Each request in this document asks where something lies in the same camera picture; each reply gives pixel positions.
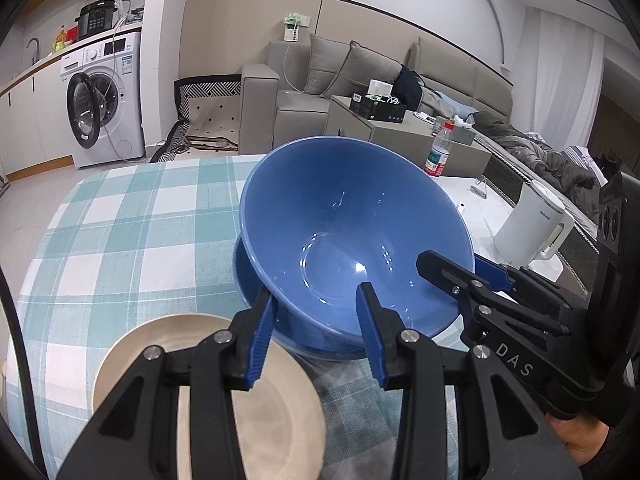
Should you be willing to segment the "person right hand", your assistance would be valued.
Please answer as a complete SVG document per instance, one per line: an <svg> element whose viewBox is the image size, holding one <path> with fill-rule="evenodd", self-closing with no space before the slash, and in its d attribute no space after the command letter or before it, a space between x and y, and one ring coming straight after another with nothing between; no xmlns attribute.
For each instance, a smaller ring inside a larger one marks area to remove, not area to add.
<svg viewBox="0 0 640 480"><path fill-rule="evenodd" d="M638 414L614 429L589 414L572 419L559 419L551 414L544 417L578 466L586 466L595 460L597 469L616 467L639 452Z"/></svg>

